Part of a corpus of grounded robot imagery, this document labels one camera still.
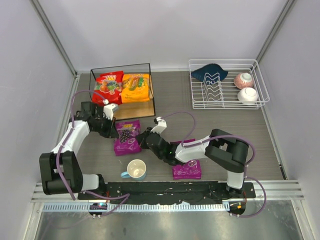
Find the floor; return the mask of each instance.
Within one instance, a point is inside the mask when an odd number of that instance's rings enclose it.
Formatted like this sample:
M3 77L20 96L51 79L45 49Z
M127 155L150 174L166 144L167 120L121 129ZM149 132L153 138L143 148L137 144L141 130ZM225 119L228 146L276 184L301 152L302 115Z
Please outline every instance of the floor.
M245 214L256 212L261 205L262 201L248 201ZM116 212L101 219L89 216L87 212L43 212L35 239L304 239L290 200L268 201L261 214L246 219L230 217L225 211Z
M89 88L89 74L80 76L77 90ZM154 72L152 84L154 90L156 116L165 116L177 111L192 113L197 126L190 138L201 139L211 133L212 129L221 129L234 135L240 135L253 142L256 158L250 164L247 175L259 180L282 180L282 174L274 152L273 145L265 124L262 111L259 110L202 110L192 109L191 90L187 71ZM89 94L80 94L74 102L74 109L80 109L80 102L89 101ZM141 131L153 127L154 117L140 118ZM180 141L193 126L193 119L186 114L176 114L166 118L167 129L161 136L168 142ZM133 159L146 163L145 181L172 181L172 167L159 160L151 151L115 156L113 139L106 139L98 133L90 133L83 141L77 159L81 170L86 174L102 174L106 182L127 182L120 174L127 169ZM210 159L201 160L202 178L205 181L224 181L227 172Z

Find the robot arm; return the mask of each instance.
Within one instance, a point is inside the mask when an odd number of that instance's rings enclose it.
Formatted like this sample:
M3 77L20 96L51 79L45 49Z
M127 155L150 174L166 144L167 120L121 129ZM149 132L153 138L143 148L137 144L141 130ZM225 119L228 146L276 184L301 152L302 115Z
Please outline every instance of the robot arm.
M220 138L206 141L211 137L230 135L220 129L212 130L211 134L184 144L169 143L160 134L166 129L164 119L157 117L156 126L148 127L145 132L136 136L143 149L150 149L159 159L169 165L182 165L190 160L209 158L227 170L227 185L230 190L241 190L244 182L245 164L249 146L234 138Z
M60 165L63 166L63 174L73 193L84 190L95 190L102 188L100 192L105 193L104 180L100 174L82 174L77 161L77 154L85 137L90 132L98 132L104 138L117 138L118 132L115 127L114 112L118 109L117 104L98 106L92 102L82 102L81 111L74 116L74 128L71 136L64 144L60 154ZM59 144L49 153L43 153L39 158L42 188L45 194L63 194L67 189L62 182L56 165L58 150L67 138L72 128L72 122L62 137Z

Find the pink patterned bowl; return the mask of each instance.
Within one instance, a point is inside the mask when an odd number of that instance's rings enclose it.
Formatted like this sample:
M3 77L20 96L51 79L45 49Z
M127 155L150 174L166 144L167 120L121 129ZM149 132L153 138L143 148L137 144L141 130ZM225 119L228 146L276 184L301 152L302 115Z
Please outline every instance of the pink patterned bowl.
M238 74L233 82L238 89L252 88L254 86L254 80L249 73Z

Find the yellow snack bag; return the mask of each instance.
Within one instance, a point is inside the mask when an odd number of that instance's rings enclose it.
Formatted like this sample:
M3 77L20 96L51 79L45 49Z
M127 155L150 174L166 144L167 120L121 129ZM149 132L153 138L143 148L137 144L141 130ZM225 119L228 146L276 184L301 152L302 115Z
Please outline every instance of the yellow snack bag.
M146 73L131 73L123 75L123 90L121 93L122 103L127 104L149 101L149 81L150 75Z

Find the white wall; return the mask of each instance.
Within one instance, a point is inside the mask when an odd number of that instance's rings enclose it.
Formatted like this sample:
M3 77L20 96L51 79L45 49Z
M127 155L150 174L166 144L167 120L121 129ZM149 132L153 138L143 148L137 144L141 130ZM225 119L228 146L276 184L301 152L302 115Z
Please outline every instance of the white wall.
M286 0L41 0L78 71L256 58Z
M320 226L320 1L298 0L261 66L270 102L267 112L285 169L298 179Z
M0 233L21 239L72 75L28 0L0 1Z

